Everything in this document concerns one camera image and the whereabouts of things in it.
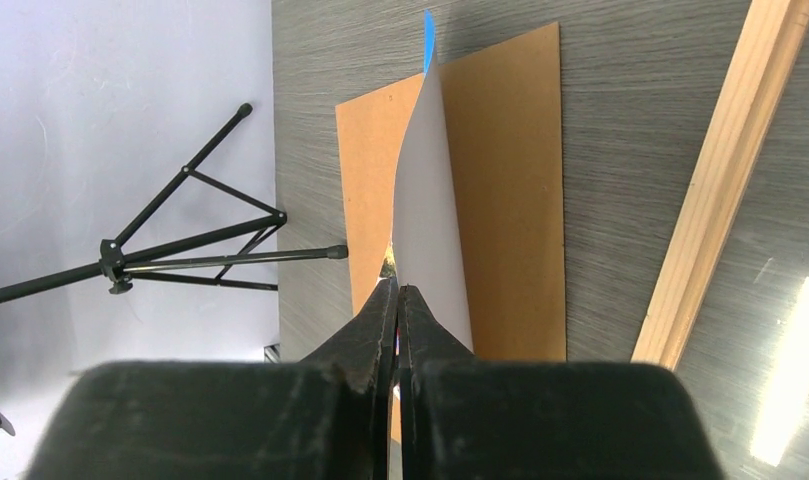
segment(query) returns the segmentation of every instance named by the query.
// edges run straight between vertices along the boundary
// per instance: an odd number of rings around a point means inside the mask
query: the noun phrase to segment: tripod hinge
[[[101,265],[101,273],[113,283],[110,293],[119,295],[133,288],[130,275],[124,273],[124,254],[115,240],[101,240],[101,259],[98,263]]]

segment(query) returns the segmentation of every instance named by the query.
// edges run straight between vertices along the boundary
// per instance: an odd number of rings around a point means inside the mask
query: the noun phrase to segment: white paper sheet
[[[435,28],[425,12],[424,82],[395,175],[392,246],[400,285],[415,285],[436,320],[472,349],[469,304],[445,130]]]

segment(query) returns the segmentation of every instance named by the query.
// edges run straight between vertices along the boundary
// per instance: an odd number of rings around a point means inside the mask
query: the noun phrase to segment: wall
[[[269,2],[0,2],[0,287],[94,262],[99,241],[246,101],[254,113],[201,170],[273,203]],[[125,250],[255,216],[189,181]],[[274,266],[234,272],[276,282]],[[0,432],[0,478],[25,468],[71,372],[120,358],[247,358],[278,340],[275,293],[138,282],[110,296],[109,286],[0,305],[0,409],[19,432]]]

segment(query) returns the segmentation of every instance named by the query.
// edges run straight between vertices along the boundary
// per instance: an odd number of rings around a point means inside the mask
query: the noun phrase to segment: gray wooden floor
[[[559,21],[569,358],[628,360],[748,5],[275,0],[279,248],[344,240],[334,105],[418,72],[423,8],[440,61]],[[809,478],[809,400],[777,468],[749,454],[806,276],[809,36],[678,371],[732,477]],[[282,264],[279,282],[285,359],[350,318],[345,262]]]

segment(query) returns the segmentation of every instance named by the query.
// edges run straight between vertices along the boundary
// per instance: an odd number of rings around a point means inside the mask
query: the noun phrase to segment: black metal rod
[[[151,218],[151,215],[153,215],[154,212],[156,212],[157,209],[160,208],[160,206],[166,200],[168,200],[168,197],[171,196],[171,194],[174,193],[178,187],[180,187],[183,181],[186,180],[187,175],[184,170],[195,170],[195,168],[197,168],[198,165],[200,165],[201,162],[203,162],[204,159],[216,149],[219,143],[221,143],[221,141],[224,140],[225,137],[227,137],[227,135],[233,131],[237,125],[239,125],[239,122],[251,114],[253,109],[254,108],[251,106],[251,104],[243,103],[239,107],[239,110],[236,111],[236,114],[234,114],[233,117],[231,117],[231,119],[228,120],[223,127],[221,127],[221,130],[219,130],[218,133],[216,133],[215,136],[213,136],[213,138],[210,139],[206,145],[204,145],[204,148],[202,148],[201,151],[192,157],[192,160],[190,160],[189,163],[183,167],[183,170],[178,172],[178,174],[175,175],[170,182],[168,182],[168,185],[166,185],[162,191],[160,191],[160,193],[158,193],[157,196],[151,200],[151,203],[149,203],[144,210],[139,212],[139,215],[136,215],[136,218],[134,218],[133,221],[130,222],[130,224],[126,226],[117,237],[115,237],[115,243],[121,247],[128,240],[130,240],[130,237],[132,237],[133,234],[139,230],[145,221]]]
[[[131,274],[136,280],[155,280],[158,282],[187,283],[191,285],[207,285],[213,287],[247,288],[250,290],[265,290],[276,292],[277,285],[271,283],[244,282],[241,280],[221,280],[214,278],[195,277],[192,275],[175,275],[172,273],[143,272]]]
[[[254,235],[253,237],[251,237],[250,240],[248,240],[248,243],[246,243],[245,246],[239,250],[239,253],[237,253],[237,255],[245,255],[247,253],[251,253],[252,250],[254,250],[261,243],[266,241],[267,238],[274,235],[274,232],[278,231],[278,229],[280,229],[280,227],[282,226],[283,225],[277,225],[271,230],[260,230],[259,232],[257,232],[256,235]],[[224,268],[222,268],[221,271],[216,274],[215,279],[219,280],[222,277],[224,277],[225,274],[227,274],[227,272],[229,272],[231,268],[233,268],[233,265],[225,265]]]
[[[347,248],[337,245],[328,248],[312,248],[308,250],[288,250],[284,252],[252,253],[247,255],[221,255],[218,257],[182,258],[159,262],[129,263],[124,273],[159,272],[165,270],[183,270],[187,268],[222,267],[224,265],[246,265],[252,263],[286,262],[290,260],[312,260],[316,258],[339,259],[347,256]]]
[[[72,268],[64,272],[34,278],[33,280],[0,288],[0,303],[9,302],[10,300],[45,292],[54,288],[64,287],[72,283],[100,277],[101,275],[101,266],[96,262],[90,265]]]
[[[221,228],[212,232],[202,233],[193,237],[183,238],[174,242],[158,245],[156,247],[146,248],[138,252],[130,253],[124,256],[125,261],[128,263],[147,262],[156,260],[170,255],[176,255],[195,248],[210,245],[212,243],[221,242],[230,238],[246,235],[257,230],[268,228],[277,225],[280,220],[274,216],[267,216],[251,220],[244,223],[232,225],[230,227]]]
[[[211,186],[213,188],[221,190],[222,192],[224,192],[224,193],[226,193],[228,195],[231,195],[233,197],[236,197],[239,200],[242,200],[243,202],[249,203],[249,204],[251,204],[251,205],[253,205],[253,206],[255,206],[255,207],[257,207],[257,208],[259,208],[261,210],[265,210],[266,212],[268,212],[268,213],[270,213],[272,215],[275,215],[275,216],[278,216],[278,217],[286,217],[286,214],[281,212],[280,210],[278,210],[278,209],[276,209],[274,207],[270,207],[269,205],[257,200],[256,198],[254,198],[254,197],[252,197],[250,195],[247,195],[245,193],[242,193],[239,190],[237,190],[237,189],[235,189],[235,188],[233,188],[233,187],[231,187],[229,185],[225,185],[225,184],[221,183],[220,181],[216,180],[215,178],[213,178],[213,177],[211,177],[209,175],[206,175],[206,174],[201,173],[201,172],[199,172],[197,170],[191,170],[191,169],[190,170],[184,169],[183,171],[184,171],[184,173],[186,173],[187,175],[189,175],[190,177],[192,177],[192,178],[194,178],[196,180],[200,180],[200,181],[206,183],[207,185],[209,185],[209,186]]]

